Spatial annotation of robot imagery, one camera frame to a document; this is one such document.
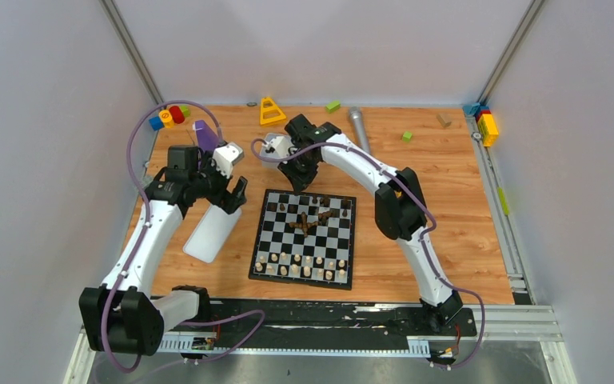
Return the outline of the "black white chessboard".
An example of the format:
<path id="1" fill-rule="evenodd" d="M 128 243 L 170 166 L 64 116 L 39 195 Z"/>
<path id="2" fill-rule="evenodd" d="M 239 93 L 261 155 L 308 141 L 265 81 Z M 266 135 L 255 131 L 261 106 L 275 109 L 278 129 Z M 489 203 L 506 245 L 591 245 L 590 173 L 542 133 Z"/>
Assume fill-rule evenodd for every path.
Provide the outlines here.
<path id="1" fill-rule="evenodd" d="M 351 290 L 357 199 L 267 189 L 248 277 Z"/>

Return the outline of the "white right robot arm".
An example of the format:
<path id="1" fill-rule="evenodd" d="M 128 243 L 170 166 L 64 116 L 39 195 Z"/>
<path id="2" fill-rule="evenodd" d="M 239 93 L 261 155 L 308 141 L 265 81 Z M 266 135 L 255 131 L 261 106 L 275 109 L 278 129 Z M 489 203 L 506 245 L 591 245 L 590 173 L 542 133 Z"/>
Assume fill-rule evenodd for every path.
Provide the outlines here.
<path id="1" fill-rule="evenodd" d="M 288 122 L 285 134 L 271 138 L 262 148 L 295 191 L 312 183 L 322 163 L 338 168 L 365 188 L 374 198 L 378 230 L 397 243 L 411 266 L 421 303 L 428 307 L 425 325 L 435 334 L 455 326 L 463 302 L 433 249 L 429 232 L 436 220 L 427 209 L 414 170 L 386 165 L 334 124 L 315 126 L 303 114 Z"/>

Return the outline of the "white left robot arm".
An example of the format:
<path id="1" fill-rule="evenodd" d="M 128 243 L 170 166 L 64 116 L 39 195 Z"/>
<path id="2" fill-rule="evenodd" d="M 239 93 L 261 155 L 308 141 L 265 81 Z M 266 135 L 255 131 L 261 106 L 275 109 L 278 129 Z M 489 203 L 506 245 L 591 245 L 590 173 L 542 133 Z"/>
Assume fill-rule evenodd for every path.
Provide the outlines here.
<path id="1" fill-rule="evenodd" d="M 234 143 L 204 151 L 197 146 L 171 146 L 167 164 L 145 188 L 141 213 L 121 256 L 98 287 L 79 298 L 83 325 L 92 350 L 151 356 L 163 334 L 185 322 L 193 330 L 213 320 L 206 289 L 177 286 L 152 299 L 157 268 L 189 208 L 205 199 L 209 208 L 185 244 L 185 252 L 211 263 L 241 217 L 247 180 L 227 187 L 233 168 L 244 157 Z"/>

